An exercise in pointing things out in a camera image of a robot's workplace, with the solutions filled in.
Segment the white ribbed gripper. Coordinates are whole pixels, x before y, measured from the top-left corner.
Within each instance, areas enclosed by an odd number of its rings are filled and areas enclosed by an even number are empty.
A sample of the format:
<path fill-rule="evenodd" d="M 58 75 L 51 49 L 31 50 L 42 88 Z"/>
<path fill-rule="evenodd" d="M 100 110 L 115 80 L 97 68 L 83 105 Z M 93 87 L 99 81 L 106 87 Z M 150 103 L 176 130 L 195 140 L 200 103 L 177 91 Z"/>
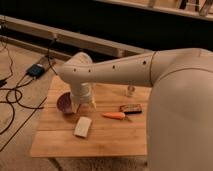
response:
<path fill-rule="evenodd" d="M 73 113 L 77 113 L 80 105 L 89 103 L 90 108 L 96 109 L 96 102 L 93 100 L 92 85 L 90 83 L 72 84 L 70 86 L 70 97 L 74 102 L 71 104 Z"/>

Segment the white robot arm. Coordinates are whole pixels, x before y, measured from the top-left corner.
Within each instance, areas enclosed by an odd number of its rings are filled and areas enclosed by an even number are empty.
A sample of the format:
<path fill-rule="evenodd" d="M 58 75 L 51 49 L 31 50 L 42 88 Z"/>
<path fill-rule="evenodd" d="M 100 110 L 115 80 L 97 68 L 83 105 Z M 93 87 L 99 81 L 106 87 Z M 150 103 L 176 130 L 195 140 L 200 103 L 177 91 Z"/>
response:
<path fill-rule="evenodd" d="M 149 87 L 149 170 L 213 171 L 213 52 L 174 49 L 99 63 L 80 52 L 58 73 L 74 106 L 92 99 L 93 83 Z"/>

